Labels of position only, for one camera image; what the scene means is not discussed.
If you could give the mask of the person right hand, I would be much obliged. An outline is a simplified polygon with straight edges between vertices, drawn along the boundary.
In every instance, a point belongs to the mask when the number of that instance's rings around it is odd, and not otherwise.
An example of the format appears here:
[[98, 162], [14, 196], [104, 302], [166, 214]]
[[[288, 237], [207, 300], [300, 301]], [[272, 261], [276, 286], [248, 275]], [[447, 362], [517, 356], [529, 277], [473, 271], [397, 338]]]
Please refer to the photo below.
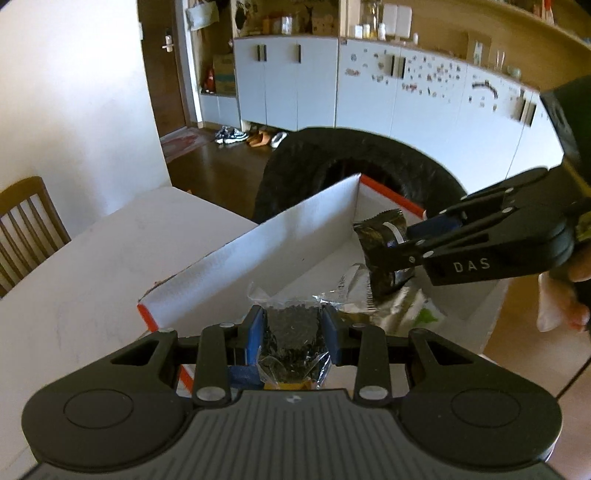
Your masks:
[[539, 308], [537, 328], [549, 332], [563, 323], [581, 332], [590, 321], [590, 308], [577, 299], [575, 285], [590, 279], [590, 249], [573, 256], [567, 264], [567, 279], [553, 278], [549, 272], [538, 277]]

